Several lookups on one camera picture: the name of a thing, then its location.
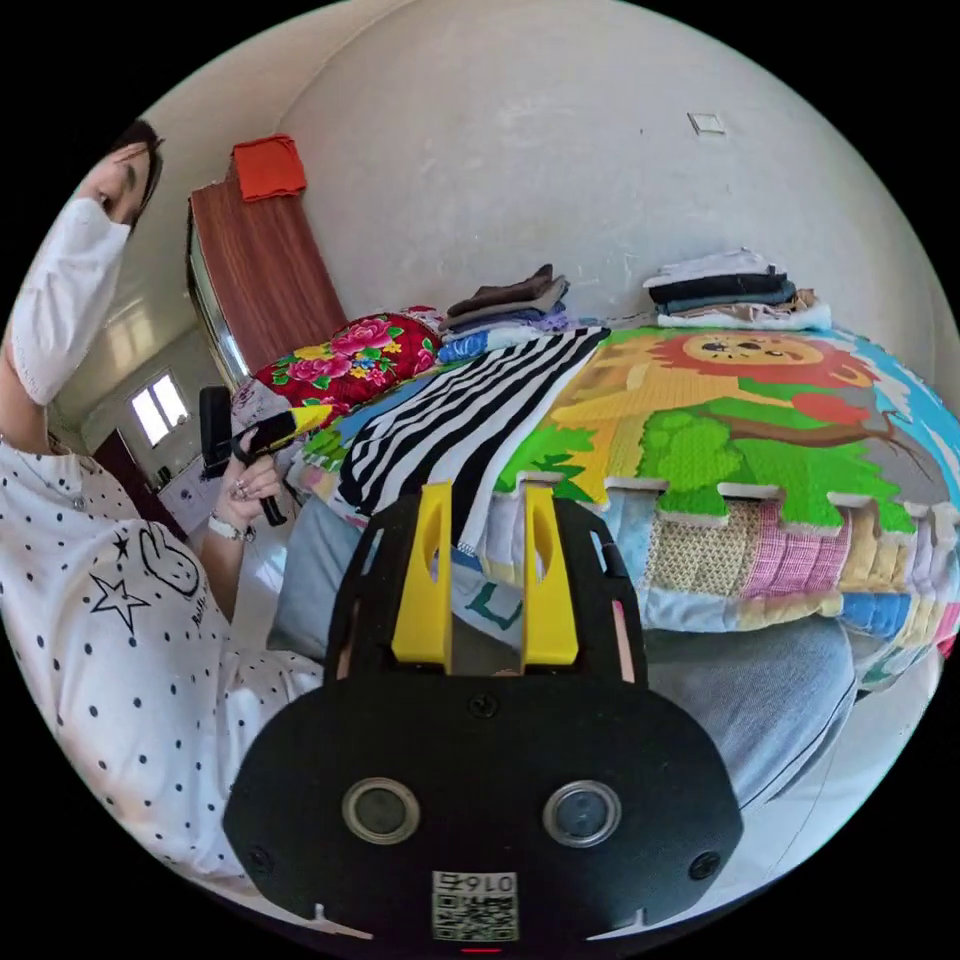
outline window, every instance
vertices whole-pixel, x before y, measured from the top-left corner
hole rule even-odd
[[[152,447],[189,416],[169,373],[141,390],[133,398],[133,409]]]

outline hand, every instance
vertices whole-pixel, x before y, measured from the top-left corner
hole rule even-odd
[[[247,451],[253,431],[240,440],[240,447]],[[245,467],[236,457],[230,458],[220,487],[220,496],[214,513],[225,523],[238,530],[246,530],[263,512],[261,500],[280,495],[280,478],[273,457],[261,457]]]

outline dark door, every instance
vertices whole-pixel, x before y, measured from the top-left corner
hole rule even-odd
[[[114,430],[97,447],[93,459],[105,470],[117,478],[117,483],[127,491],[137,512],[144,520],[162,523],[178,540],[187,542],[187,537],[173,519],[170,511],[160,502],[160,498],[150,489],[144,472],[133,459],[126,441],[119,430]]]

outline pink fabric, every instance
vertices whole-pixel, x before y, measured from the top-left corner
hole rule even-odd
[[[934,642],[952,640],[958,628],[960,628],[960,603],[948,603],[946,610],[943,611],[943,619],[940,621]]]
[[[788,533],[780,526],[780,504],[760,504],[760,545],[741,596],[783,597],[826,593],[840,580],[850,551],[851,524],[845,511],[836,537]]]

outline black and white stripes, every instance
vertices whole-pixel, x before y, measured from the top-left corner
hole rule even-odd
[[[449,480],[453,542],[475,552],[500,472],[608,335],[583,327],[438,374],[360,430],[340,469],[340,496],[371,516],[424,484]]]

